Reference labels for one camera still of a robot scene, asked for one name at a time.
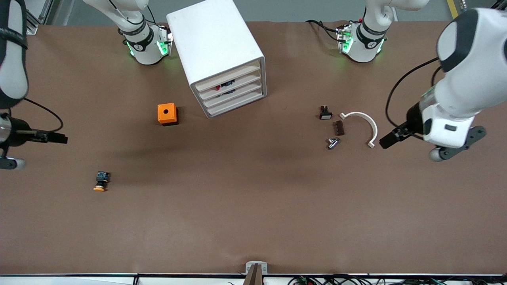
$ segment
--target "metal connector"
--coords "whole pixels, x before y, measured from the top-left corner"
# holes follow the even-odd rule
[[[350,30],[337,29],[337,30],[336,30],[336,33],[337,33],[337,34],[350,35]]]
[[[332,150],[332,149],[335,148],[335,146],[337,144],[340,143],[340,139],[337,138],[337,137],[335,137],[335,138],[328,138],[327,142],[328,142],[328,150]]]
[[[459,0],[459,8],[462,12],[466,12],[466,1],[465,0]]]

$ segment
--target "wire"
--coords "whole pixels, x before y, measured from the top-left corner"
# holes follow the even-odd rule
[[[139,284],[139,274],[136,274],[134,276],[134,281],[132,282],[132,285],[137,285]]]
[[[494,282],[496,283],[500,283],[501,285],[505,285],[502,281],[496,279],[496,278],[491,278]]]
[[[109,0],[109,3],[110,3],[111,5],[113,5],[113,7],[114,7],[116,10],[118,10],[118,12],[120,11],[120,10],[118,9],[118,7],[116,7],[116,5],[113,3],[113,1]],[[131,23],[132,25],[139,25],[139,24],[142,24],[142,23],[144,22],[144,15],[142,16],[142,21],[141,21],[141,22],[139,22],[139,23],[132,23],[132,22],[128,19],[128,17],[125,17],[123,14],[121,14],[121,15],[125,18],[125,20],[126,20],[127,22]]]
[[[355,276],[349,276],[349,275],[345,275],[345,276],[338,276],[338,277],[335,277],[335,279],[336,279],[336,278],[342,278],[342,279],[345,279],[345,280],[344,280],[344,281],[342,281],[342,282],[338,282],[338,284],[340,284],[340,285],[341,285],[341,284],[343,284],[343,283],[345,283],[346,281],[350,281],[350,282],[354,283],[354,285],[358,285],[358,284],[357,284],[357,282],[356,282],[356,281],[354,281],[351,277],[352,277],[352,278],[356,278],[356,279],[357,279],[357,277],[355,277]]]
[[[313,281],[315,283],[315,285],[323,285],[319,280],[317,280],[316,278],[309,278],[311,281]]]
[[[337,42],[340,42],[340,43],[344,43],[344,42],[345,42],[344,40],[340,40],[340,39],[338,39],[338,38],[335,38],[333,35],[331,35],[331,34],[329,33],[329,31],[336,32],[336,29],[331,29],[331,28],[329,28],[329,27],[324,26],[324,24],[322,23],[322,21],[317,22],[317,21],[315,21],[315,20],[308,20],[308,21],[306,21],[305,23],[315,23],[315,24],[317,24],[319,27],[323,28],[323,29],[324,29],[324,31],[328,34],[328,36],[329,36],[331,39],[333,39],[333,40],[335,40],[335,41],[337,41]]]
[[[329,278],[329,279],[326,278],[325,280],[328,281],[331,285],[337,285],[336,281],[333,278]]]
[[[442,66],[439,66],[435,72],[433,73],[433,75],[431,76],[431,86],[435,86],[435,77],[437,76],[437,73],[442,69]]]
[[[294,281],[294,280],[296,280],[296,279],[298,279],[298,278],[297,277],[292,278],[291,280],[289,280],[289,282],[287,283],[287,285],[291,285],[291,282]]]
[[[373,285],[373,284],[372,284],[372,283],[371,283],[368,279],[365,279],[365,278],[363,278],[363,277],[359,277],[359,276],[357,276],[357,277],[356,277],[356,279],[357,279],[357,280],[359,280],[359,282],[361,282],[361,284],[362,284],[362,283],[363,283],[363,281],[364,281],[364,282],[365,282],[365,284],[367,284],[367,285]]]
[[[152,9],[150,9],[150,5],[148,5],[148,11],[150,12],[152,19],[153,19],[153,23],[155,24],[156,23],[155,17],[153,17],[153,13],[152,13]]]
[[[399,128],[400,126],[398,124],[396,124],[393,120],[391,120],[391,117],[389,116],[389,104],[391,103],[391,98],[392,98],[392,94],[394,93],[394,91],[396,90],[396,88],[398,87],[398,85],[403,81],[403,79],[405,79],[407,76],[409,76],[412,72],[432,63],[432,62],[435,62],[438,60],[438,57],[434,58],[434,59],[430,59],[428,60],[427,62],[423,63],[423,64],[420,64],[416,67],[414,67],[413,69],[411,69],[409,72],[405,73],[399,80],[398,82],[396,82],[396,84],[393,86],[393,88],[391,89],[391,92],[389,93],[389,96],[387,97],[387,102],[385,103],[385,116],[387,118],[387,120],[389,121],[389,123],[391,123],[391,125],[393,125],[394,127],[396,128]],[[414,136],[415,138],[418,138],[418,139],[423,139],[422,137],[414,134],[414,133],[411,133],[412,136]]]
[[[57,132],[57,131],[59,131],[59,130],[61,130],[63,128],[63,121],[62,121],[62,119],[55,112],[51,111],[50,109],[42,106],[41,104],[39,104],[39,103],[37,103],[35,101],[30,100],[28,98],[24,98],[24,100],[28,101],[28,102],[30,102],[30,103],[38,106],[38,107],[43,108],[44,110],[50,112],[53,116],[55,116],[56,119],[58,119],[58,121],[60,122],[60,126],[58,128],[56,128],[56,129],[54,129],[54,130],[50,130],[50,131],[46,131],[46,132]]]

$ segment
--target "black cable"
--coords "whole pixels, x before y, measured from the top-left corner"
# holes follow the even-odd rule
[[[324,24],[322,23],[322,21],[317,22],[317,21],[315,21],[315,20],[308,20],[308,21],[306,21],[305,23],[315,23],[315,24],[317,24],[319,27],[323,28],[323,29],[324,29],[324,31],[328,34],[328,36],[329,36],[331,39],[333,39],[333,40],[335,40],[335,41],[337,41],[337,42],[341,42],[341,43],[344,43],[344,42],[345,42],[344,40],[340,40],[340,39],[338,39],[338,38],[335,38],[333,35],[331,35],[331,34],[329,33],[329,31],[336,32],[336,29],[331,29],[331,28],[329,28],[329,27],[324,26]]]
[[[356,279],[357,279],[357,280],[359,280],[359,281],[363,280],[363,281],[365,282],[365,284],[367,284],[367,285],[373,285],[373,284],[372,284],[372,283],[371,283],[368,279],[366,279],[366,278],[356,276]]]
[[[337,278],[344,279],[342,282],[338,282],[338,285],[341,285],[341,284],[345,283],[346,281],[350,281],[350,282],[354,283],[354,285],[359,285],[359,284],[357,284],[356,281],[354,281],[352,279],[352,278],[356,278],[355,276],[351,276],[351,275],[338,275],[338,276],[334,276],[333,277],[334,280],[336,280]]]
[[[132,282],[132,285],[137,285],[139,284],[139,274],[136,274],[134,276],[134,281]]]
[[[322,21],[318,21],[318,22],[317,22],[317,21],[315,21],[315,20],[308,20],[308,21],[305,21],[305,23],[315,23],[315,24],[319,25],[319,26],[320,26],[321,28],[323,28],[323,29],[326,29],[326,30],[328,30],[328,31],[332,31],[332,32],[336,32],[336,30],[334,30],[334,29],[331,29],[331,28],[329,28],[329,27],[324,26],[324,23],[323,23]]]
[[[334,280],[334,278],[330,278],[330,279],[325,278],[325,280],[328,281],[331,285],[338,285],[338,284],[336,284],[336,280]]]
[[[409,72],[405,73],[405,75],[403,75],[399,80],[398,82],[396,82],[396,84],[393,86],[393,88],[391,89],[391,92],[389,93],[389,96],[387,97],[387,102],[385,103],[385,116],[387,118],[387,120],[389,121],[389,123],[391,123],[391,125],[393,125],[394,127],[396,128],[399,128],[400,126],[398,124],[396,124],[393,120],[391,120],[391,117],[389,116],[389,104],[391,103],[391,98],[392,98],[392,94],[394,93],[394,91],[396,90],[396,88],[398,87],[398,85],[403,81],[403,79],[405,79],[407,76],[409,76],[412,72],[432,63],[432,62],[435,62],[437,61],[439,58],[436,57],[434,59],[431,59],[431,60],[428,60],[427,62],[423,63],[423,64],[420,64],[416,67],[414,67],[413,69],[411,69]],[[413,135],[415,138],[418,138],[418,139],[423,139],[422,137],[414,134],[414,133],[411,133],[411,135]]]
[[[313,282],[315,283],[315,285],[323,285],[323,284],[322,284],[319,280],[317,280],[316,278],[312,278],[312,277],[310,277],[310,278],[308,278],[308,279],[310,279],[310,281],[313,281]]]
[[[442,69],[442,66],[439,66],[433,75],[431,76],[431,86],[435,86],[435,77],[437,77],[437,73]]]
[[[155,17],[153,17],[153,13],[152,13],[152,9],[150,9],[150,5],[148,5],[148,11],[150,12],[151,16],[152,16],[152,19],[153,19],[153,23],[155,24]]]
[[[505,283],[503,283],[502,281],[496,279],[496,278],[491,278],[492,281],[496,282],[496,283],[500,283],[501,285],[505,285]]]
[[[405,279],[401,282],[392,283],[390,285],[422,285],[422,284],[428,284],[428,283],[423,283],[423,282],[413,280],[413,279]]]
[[[298,278],[297,277],[292,278],[291,280],[289,280],[289,282],[287,283],[287,285],[291,285],[291,282],[294,281],[294,280],[296,280],[296,279],[298,279]]]
[[[48,112],[50,112],[53,116],[55,116],[56,119],[58,119],[58,121],[60,121],[60,126],[58,128],[56,128],[54,130],[51,130],[51,131],[46,131],[46,132],[57,132],[57,131],[59,131],[59,130],[61,130],[63,128],[63,121],[62,121],[62,119],[55,112],[51,111],[50,109],[42,106],[41,104],[39,104],[39,103],[37,103],[35,101],[30,100],[28,98],[24,98],[24,100],[28,101],[28,102],[30,102],[30,103],[38,106],[38,107],[41,107],[41,108],[43,108],[44,110],[46,110]]]
[[[116,10],[118,10],[118,11],[119,11],[119,9],[116,7],[116,5],[113,3],[113,1],[109,0],[109,3],[110,3],[111,5],[113,5],[113,7],[114,7]],[[128,19],[128,17],[126,17],[126,18],[125,18],[125,20],[127,20],[127,22],[131,23],[132,25],[139,25],[139,24],[142,24],[142,22],[144,21],[144,15],[142,16],[142,21],[141,21],[141,22],[139,22],[139,23],[132,23],[132,22]]]
[[[361,285],[368,285],[368,284],[366,283],[366,281],[367,281],[366,279],[361,278],[361,277],[359,277],[359,276],[354,276],[354,278],[355,278],[355,279],[357,279],[357,281],[359,281],[359,283],[360,283]]]

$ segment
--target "white curved plastic part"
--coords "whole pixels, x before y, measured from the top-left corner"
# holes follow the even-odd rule
[[[14,168],[13,170],[22,170],[26,167],[26,160],[24,160],[22,158],[15,158],[15,157],[8,157],[8,156],[6,158],[16,161],[16,168]]]
[[[344,113],[341,113],[340,114],[340,117],[342,117],[342,119],[345,119],[349,116],[358,116],[358,117],[361,117],[365,120],[368,121],[368,123],[370,123],[370,125],[372,125],[372,129],[373,129],[373,137],[372,139],[368,142],[368,146],[370,148],[373,148],[375,146],[375,144],[373,143],[373,141],[377,138],[377,134],[379,132],[378,128],[377,128],[377,124],[375,123],[375,121],[372,119],[372,117],[368,116],[367,114],[365,113],[361,113],[361,112],[351,112],[351,113],[348,113],[347,115],[344,114]]]
[[[429,152],[429,159],[434,162],[442,162],[444,159],[440,157],[440,148],[434,148]]]

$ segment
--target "green led light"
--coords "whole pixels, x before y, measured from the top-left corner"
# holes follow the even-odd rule
[[[377,50],[377,53],[380,52],[380,50],[382,49],[382,44],[384,43],[384,40],[382,40],[380,43],[379,43],[379,49]]]
[[[134,52],[132,51],[132,48],[130,47],[130,44],[127,42],[127,47],[130,50],[130,55],[134,56]]]
[[[343,44],[343,52],[348,53],[350,51],[350,47],[352,46],[352,43],[354,42],[353,37],[349,37],[348,41]]]
[[[165,43],[161,43],[161,42],[157,41],[157,46],[159,47],[160,53],[162,55],[167,54],[167,48],[165,47]]]

